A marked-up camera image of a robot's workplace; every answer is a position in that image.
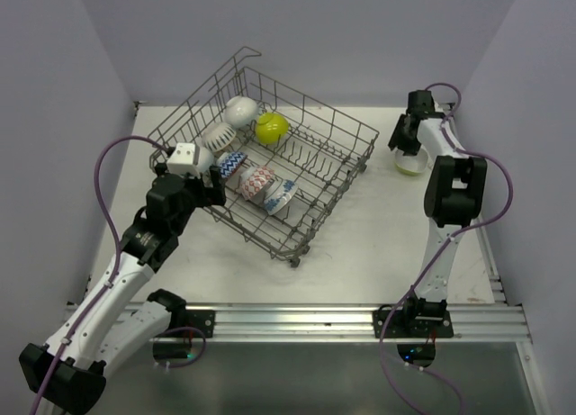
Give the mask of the lime green bowl front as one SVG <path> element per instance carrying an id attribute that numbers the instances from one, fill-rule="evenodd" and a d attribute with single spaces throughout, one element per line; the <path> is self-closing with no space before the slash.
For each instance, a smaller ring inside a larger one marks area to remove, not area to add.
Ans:
<path id="1" fill-rule="evenodd" d="M 394 153 L 394 166 L 404 175 L 419 176 L 428 167 L 428 153 L 424 149 L 420 149 L 416 155 L 409 155 L 397 149 Z"/>

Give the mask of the lime green bowl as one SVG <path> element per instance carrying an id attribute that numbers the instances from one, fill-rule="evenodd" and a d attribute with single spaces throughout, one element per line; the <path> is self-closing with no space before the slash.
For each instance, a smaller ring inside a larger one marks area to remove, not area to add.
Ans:
<path id="1" fill-rule="evenodd" d="M 263 113 L 256 121 L 257 140 L 264 145 L 278 142 L 289 130 L 289 122 L 278 113 Z"/>
<path id="2" fill-rule="evenodd" d="M 428 153 L 424 149 L 420 149 L 416 155 L 409 155 L 397 149 L 394 153 L 394 166 L 404 175 L 419 176 L 428 167 Z"/>

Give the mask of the red lattice pattern bowl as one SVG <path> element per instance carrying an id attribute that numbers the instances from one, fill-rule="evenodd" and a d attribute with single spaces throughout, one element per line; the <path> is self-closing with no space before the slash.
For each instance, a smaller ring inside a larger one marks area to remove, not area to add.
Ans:
<path id="1" fill-rule="evenodd" d="M 250 167 L 239 179 L 240 193 L 246 200 L 254 199 L 273 182 L 275 172 L 265 166 Z"/>

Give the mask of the blue floral pattern bowl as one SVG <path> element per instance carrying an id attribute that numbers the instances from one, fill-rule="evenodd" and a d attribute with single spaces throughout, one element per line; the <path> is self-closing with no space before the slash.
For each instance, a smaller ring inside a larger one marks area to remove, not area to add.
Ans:
<path id="1" fill-rule="evenodd" d="M 275 179 L 271 187 L 266 191 L 263 202 L 268 215 L 275 215 L 288 204 L 298 191 L 298 185 L 290 179 Z"/>

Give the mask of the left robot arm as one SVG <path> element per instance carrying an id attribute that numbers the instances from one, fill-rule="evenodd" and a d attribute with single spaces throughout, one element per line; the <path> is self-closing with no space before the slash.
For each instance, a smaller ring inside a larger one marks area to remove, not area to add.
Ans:
<path id="1" fill-rule="evenodd" d="M 28 344 L 19 356 L 29 388 L 68 414 L 87 414 L 104 392 L 108 378 L 127 358 L 155 337 L 205 338 L 189 322 L 186 302 L 156 290 L 118 324 L 132 297 L 176 250 L 178 238 L 197 208 L 223 205 L 225 184 L 218 167 L 211 181 L 171 174 L 157 176 L 102 278 L 61 328 L 43 345 Z"/>

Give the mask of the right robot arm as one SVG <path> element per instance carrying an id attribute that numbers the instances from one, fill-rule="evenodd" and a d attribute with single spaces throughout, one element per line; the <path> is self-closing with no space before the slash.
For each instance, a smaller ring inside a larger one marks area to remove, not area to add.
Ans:
<path id="1" fill-rule="evenodd" d="M 415 158 L 424 150 L 433 167 L 424 194 L 429 229 L 423 266 L 400 306 L 388 313 L 383 335 L 451 338 L 448 280 L 464 230 L 482 208 L 487 162 L 459 149 L 460 143 L 448 131 L 446 116 L 436 109 L 428 89 L 409 93 L 407 109 L 388 147 L 403 158 Z"/>

